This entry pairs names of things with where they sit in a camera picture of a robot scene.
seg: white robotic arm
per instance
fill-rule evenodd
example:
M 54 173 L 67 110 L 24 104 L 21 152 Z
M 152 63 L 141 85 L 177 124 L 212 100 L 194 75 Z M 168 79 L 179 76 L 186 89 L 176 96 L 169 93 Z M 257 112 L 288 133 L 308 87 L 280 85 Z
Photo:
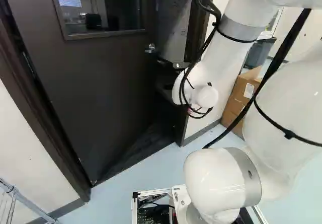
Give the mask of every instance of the white robotic arm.
M 190 103 L 222 112 L 252 41 L 278 6 L 322 8 L 322 0 L 230 0 L 218 32 L 188 76 L 193 88 L 188 83 L 184 85 Z M 257 99 L 263 111 L 283 127 L 316 142 L 322 142 L 321 52 L 319 45 L 301 61 L 278 71 Z M 303 75 L 310 77 L 299 84 Z M 182 77 L 183 72 L 173 88 L 173 101 L 177 104 Z M 321 149 L 285 138 L 254 106 L 245 118 L 243 133 L 248 145 L 243 151 L 207 149 L 187 157 L 184 171 L 192 200 L 187 216 L 199 213 L 198 223 L 232 223 L 240 207 L 287 194 L 300 168 Z M 195 224 L 196 219 L 186 221 Z

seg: dark brown door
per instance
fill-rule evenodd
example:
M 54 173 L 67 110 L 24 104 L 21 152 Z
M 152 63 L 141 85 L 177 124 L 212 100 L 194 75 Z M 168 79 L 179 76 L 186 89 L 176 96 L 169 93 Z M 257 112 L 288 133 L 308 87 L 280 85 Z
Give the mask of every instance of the dark brown door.
M 153 41 L 154 0 L 8 2 L 34 70 L 94 183 L 150 121 L 154 62 L 144 50 Z

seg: glass panel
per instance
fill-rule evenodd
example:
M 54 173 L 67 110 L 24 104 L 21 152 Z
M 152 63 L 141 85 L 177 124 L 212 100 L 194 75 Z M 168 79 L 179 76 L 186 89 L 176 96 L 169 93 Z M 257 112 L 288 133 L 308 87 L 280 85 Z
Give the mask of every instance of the glass panel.
M 141 0 L 58 0 L 67 33 L 143 29 Z

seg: light blue floor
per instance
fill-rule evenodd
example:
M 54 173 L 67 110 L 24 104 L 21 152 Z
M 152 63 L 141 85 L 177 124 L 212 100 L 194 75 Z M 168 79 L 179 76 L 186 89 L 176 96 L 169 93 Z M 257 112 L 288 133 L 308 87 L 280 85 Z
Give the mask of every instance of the light blue floor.
M 130 224 L 132 192 L 184 184 L 183 163 L 188 154 L 201 149 L 224 130 L 218 125 L 185 147 L 178 147 L 175 143 L 169 145 L 93 188 L 88 204 L 59 220 L 62 224 Z M 216 146 L 241 147 L 243 144 L 244 141 L 230 133 Z
M 184 184 L 183 163 L 187 155 L 201 149 L 224 129 L 218 125 L 186 147 L 180 148 L 174 143 L 169 145 L 95 187 L 88 204 L 59 220 L 62 224 L 130 224 L 132 192 Z M 230 133 L 216 147 L 242 147 L 244 144 Z M 319 155 L 301 170 L 287 197 L 259 205 L 269 224 L 322 223 L 321 167 L 322 155 Z

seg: black cable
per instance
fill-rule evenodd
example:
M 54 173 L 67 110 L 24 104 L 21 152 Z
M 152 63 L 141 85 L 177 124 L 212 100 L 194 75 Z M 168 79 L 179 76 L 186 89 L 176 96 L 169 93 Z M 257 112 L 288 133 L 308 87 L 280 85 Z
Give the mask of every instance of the black cable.
M 206 50 L 206 48 L 208 47 L 209 43 L 211 42 L 214 34 L 216 32 L 216 27 L 211 31 L 210 35 L 208 36 L 208 38 L 206 39 L 203 47 L 201 47 L 201 49 L 199 50 L 199 52 L 197 53 L 198 55 L 198 58 L 203 54 L 203 52 Z M 187 105 L 188 108 L 194 112 L 194 113 L 197 113 L 199 114 L 200 116 L 193 116 L 191 115 L 190 113 L 188 113 L 188 115 L 192 118 L 195 118 L 195 119 L 200 119 L 200 118 L 203 118 L 205 117 L 209 112 L 211 112 L 212 108 L 209 108 L 206 112 L 199 112 L 195 109 L 193 109 L 192 107 L 189 106 L 189 102 L 186 98 L 186 95 L 185 95 L 185 92 L 184 92 L 184 83 L 185 81 L 187 80 L 188 78 L 188 75 L 189 73 L 191 72 L 191 70 L 194 68 L 194 66 L 197 64 L 197 61 L 195 60 L 193 63 L 191 63 L 189 66 L 188 66 L 188 69 L 187 71 L 185 71 L 184 75 L 183 75 L 183 78 L 180 82 L 180 86 L 179 86 L 179 101 L 180 101 L 180 104 L 181 105 Z
M 220 20 L 221 20 L 221 12 L 220 12 L 220 10 L 212 3 L 212 1 L 211 0 L 207 0 L 207 2 L 208 2 L 208 4 L 209 4 L 209 2 L 211 2 L 211 7 L 212 8 L 214 8 L 214 9 L 209 9 L 208 7 L 206 7 L 206 6 L 204 6 L 204 5 L 202 5 L 202 3 L 200 2 L 200 0 L 194 0 L 194 2 L 195 2 L 195 4 L 197 5 L 197 6 L 199 6 L 202 10 L 204 10 L 204 11 L 206 11 L 206 12 L 208 12 L 208 13 L 210 13 L 210 14 L 212 14 L 212 15 L 214 15 L 215 16 L 215 18 L 216 18 L 216 23 L 217 23 L 217 25 L 219 25 L 219 23 L 220 23 Z
M 281 44 L 280 48 L 278 49 L 277 53 L 275 54 L 270 66 L 268 67 L 260 85 L 258 86 L 257 90 L 255 91 L 253 97 L 249 100 L 249 102 L 246 104 L 246 106 L 243 108 L 241 113 L 237 116 L 237 118 L 232 122 L 230 126 L 217 138 L 215 138 L 210 143 L 206 144 L 203 148 L 209 148 L 216 142 L 220 141 L 222 138 L 224 138 L 229 132 L 233 130 L 234 127 L 237 126 L 237 124 L 244 118 L 247 111 L 251 107 L 254 99 L 262 89 L 263 85 L 266 83 L 266 81 L 278 70 L 279 66 L 282 64 L 285 56 L 287 55 L 288 51 L 292 47 L 297 35 L 299 34 L 300 30 L 302 29 L 307 17 L 309 16 L 311 12 L 311 9 L 303 9 L 300 16 L 295 21 L 294 25 L 292 26 L 291 30 L 288 32 L 287 36 L 285 37 L 283 43 Z
M 219 10 L 219 8 L 216 7 L 212 0 L 206 0 L 206 4 L 211 7 L 213 12 L 215 13 L 216 20 L 218 20 L 217 23 L 219 23 L 221 19 L 221 11 Z
M 292 139 L 292 138 L 295 138 L 297 140 L 300 140 L 304 143 L 307 143 L 307 144 L 310 144 L 310 145 L 314 145 L 314 146 L 317 146 L 317 147 L 322 147 L 322 144 L 321 143 L 318 143 L 318 142 L 314 142 L 314 141 L 311 141 L 311 140 L 308 140 L 304 137 L 301 137 L 299 135 L 297 135 L 295 132 L 289 130 L 289 129 L 286 129 L 285 127 L 282 127 L 280 124 L 278 124 L 277 122 L 275 122 L 272 118 L 270 118 L 269 116 L 267 116 L 263 110 L 259 107 L 259 105 L 257 104 L 256 102 L 256 99 L 254 99 L 254 105 L 257 109 L 257 111 L 267 120 L 269 121 L 274 127 L 276 127 L 278 130 L 282 131 L 284 134 L 285 134 L 285 137 L 287 139 Z
M 235 42 L 238 42 L 238 43 L 245 43 L 245 44 L 248 44 L 248 43 L 254 43 L 257 39 L 254 39 L 254 40 L 241 40 L 241 39 L 235 39 L 233 37 L 230 37 L 226 34 L 224 34 L 223 32 L 221 32 L 219 29 L 217 29 L 217 32 L 219 34 L 221 34 L 223 37 L 227 38 L 227 39 L 230 39 L 232 41 L 235 41 Z
M 146 202 L 146 203 L 144 203 L 144 205 L 147 205 L 147 204 L 154 204 L 154 205 L 158 205 L 158 206 L 167 206 L 167 207 L 171 207 L 171 208 L 173 208 L 173 209 L 175 209 L 175 207 L 174 206 L 172 206 L 172 205 L 167 205 L 167 204 L 158 204 L 158 203 L 155 203 L 155 202 Z
M 209 9 L 208 7 L 204 6 L 200 0 L 194 0 L 195 4 L 197 6 L 199 6 L 201 9 L 205 10 L 206 12 L 214 15 L 216 17 L 216 23 L 213 23 L 214 29 L 211 31 L 210 35 L 208 36 L 208 38 L 205 40 L 203 46 L 198 50 L 197 52 L 197 56 L 196 59 L 194 59 L 190 65 L 187 67 L 187 71 L 184 70 L 184 75 L 183 78 L 180 82 L 180 86 L 179 86 L 179 101 L 181 105 L 187 105 L 188 110 L 190 109 L 193 113 L 198 114 L 199 116 L 194 116 L 191 115 L 189 113 L 189 111 L 187 111 L 187 114 L 195 119 L 200 119 L 205 117 L 209 112 L 211 112 L 211 110 L 213 108 L 209 108 L 206 112 L 200 112 L 200 108 L 199 109 L 194 109 L 190 106 L 189 101 L 187 100 L 187 97 L 185 95 L 185 91 L 184 91 L 184 86 L 185 86 L 185 82 L 187 81 L 188 84 L 190 85 L 191 88 L 194 89 L 193 85 L 190 83 L 189 79 L 188 79 L 188 75 L 191 72 L 191 70 L 195 67 L 195 65 L 198 63 L 198 60 L 201 58 L 202 54 L 204 53 L 204 51 L 207 49 L 207 47 L 209 46 L 216 30 L 217 30 L 217 26 L 220 23 L 221 20 L 221 12 L 220 10 L 213 4 L 213 2 L 211 0 L 206 0 L 206 3 L 208 6 L 210 6 L 211 8 Z

